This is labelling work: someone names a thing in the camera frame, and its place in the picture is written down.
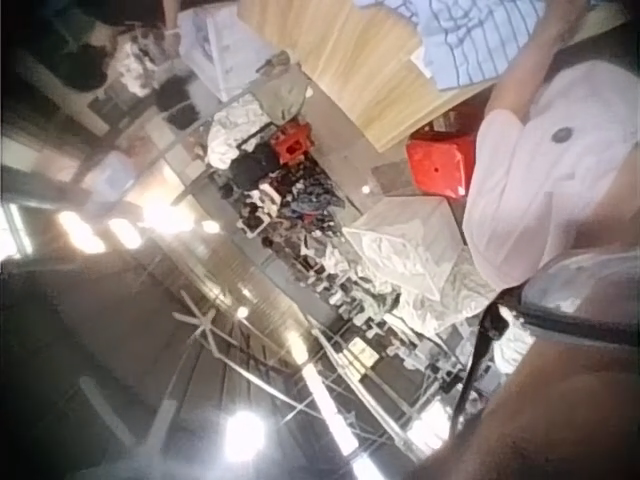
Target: fluorescent light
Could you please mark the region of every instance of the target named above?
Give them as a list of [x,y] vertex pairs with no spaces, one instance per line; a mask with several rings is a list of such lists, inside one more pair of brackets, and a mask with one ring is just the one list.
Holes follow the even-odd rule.
[[247,316],[249,315],[249,309],[247,307],[240,307],[238,308],[236,315],[238,316],[238,318],[247,318]]
[[220,224],[218,222],[214,222],[213,220],[205,220],[204,222],[202,222],[202,229],[206,233],[215,235],[216,233],[220,233]]
[[450,419],[440,401],[430,404],[416,420],[407,435],[425,453],[442,446],[449,434]]
[[189,232],[194,227],[193,217],[184,209],[161,204],[144,207],[144,220],[148,227],[169,235]]
[[106,251],[104,242],[93,233],[93,229],[87,225],[75,212],[62,212],[58,220],[67,231],[69,240],[80,251],[87,254],[103,253]]
[[307,351],[307,346],[304,344],[297,333],[289,333],[287,335],[287,340],[289,341],[289,349],[291,350],[291,355],[298,365],[302,365],[307,360],[309,360],[309,352]]
[[129,250],[135,250],[142,245],[140,233],[128,220],[122,218],[109,220],[109,228],[113,234],[118,237],[120,243]]
[[353,462],[353,472],[358,480],[384,480],[378,467],[367,456],[362,456]]
[[31,255],[33,253],[33,245],[31,244],[31,239],[29,238],[29,234],[27,233],[27,229],[24,226],[24,222],[22,221],[22,215],[20,214],[20,209],[17,205],[11,204],[9,205],[9,210],[11,211],[11,216],[13,217],[13,221],[18,228],[18,235],[20,236],[20,241],[24,246],[27,255]]
[[225,455],[230,462],[253,459],[265,444],[264,422],[255,413],[238,412],[227,421]]
[[346,457],[355,452],[358,448],[358,439],[347,425],[344,417],[335,413],[330,417],[325,417],[325,421],[342,454]]

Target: white t-shirt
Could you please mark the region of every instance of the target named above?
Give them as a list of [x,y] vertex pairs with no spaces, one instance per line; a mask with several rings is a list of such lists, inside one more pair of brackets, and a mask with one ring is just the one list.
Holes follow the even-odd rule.
[[570,248],[638,141],[639,88],[632,74],[593,61],[547,85],[526,124],[507,110],[485,118],[463,230],[493,287],[526,281]]

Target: wooden table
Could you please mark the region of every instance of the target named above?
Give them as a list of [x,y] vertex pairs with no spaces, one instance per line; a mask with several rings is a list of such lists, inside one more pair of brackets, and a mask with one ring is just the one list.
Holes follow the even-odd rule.
[[[410,60],[421,44],[415,27],[386,8],[361,9],[352,0],[239,0],[238,15],[292,53],[380,152],[492,83],[439,91]],[[602,5],[576,41],[625,20],[619,5]]]

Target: red stool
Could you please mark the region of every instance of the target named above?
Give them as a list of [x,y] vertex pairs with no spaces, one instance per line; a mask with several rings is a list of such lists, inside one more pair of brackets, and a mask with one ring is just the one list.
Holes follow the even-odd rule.
[[313,148],[311,125],[292,120],[285,123],[269,140],[282,165],[293,165]]
[[420,190],[461,198],[469,192],[476,132],[482,117],[468,108],[450,112],[449,116],[455,120],[448,122],[448,128],[436,130],[432,122],[411,134],[406,152],[413,181]]

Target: button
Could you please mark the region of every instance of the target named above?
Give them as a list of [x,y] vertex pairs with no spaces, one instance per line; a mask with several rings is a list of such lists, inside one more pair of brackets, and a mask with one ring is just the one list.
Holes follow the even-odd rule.
[[573,137],[573,128],[562,127],[551,135],[551,140],[553,140],[553,143],[566,143],[571,140],[571,137]]

